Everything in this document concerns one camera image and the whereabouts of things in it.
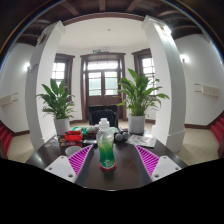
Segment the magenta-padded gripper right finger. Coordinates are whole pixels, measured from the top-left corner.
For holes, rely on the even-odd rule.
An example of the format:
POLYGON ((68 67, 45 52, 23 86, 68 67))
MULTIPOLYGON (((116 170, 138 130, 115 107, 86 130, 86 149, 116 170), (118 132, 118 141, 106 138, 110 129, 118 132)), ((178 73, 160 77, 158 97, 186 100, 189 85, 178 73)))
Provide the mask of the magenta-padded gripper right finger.
POLYGON ((181 170, 181 167, 167 155, 159 157, 141 146, 136 145, 135 148, 152 182, 181 170))

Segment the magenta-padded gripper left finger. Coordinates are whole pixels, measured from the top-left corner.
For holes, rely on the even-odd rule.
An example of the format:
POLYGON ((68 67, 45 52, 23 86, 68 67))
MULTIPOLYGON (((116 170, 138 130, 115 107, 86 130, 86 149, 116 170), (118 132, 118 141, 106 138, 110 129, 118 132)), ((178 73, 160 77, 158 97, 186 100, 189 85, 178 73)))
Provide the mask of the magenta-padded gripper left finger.
POLYGON ((72 155, 59 156, 45 170, 67 181, 75 183, 84 168, 85 162, 93 155, 93 146, 89 145, 72 155))

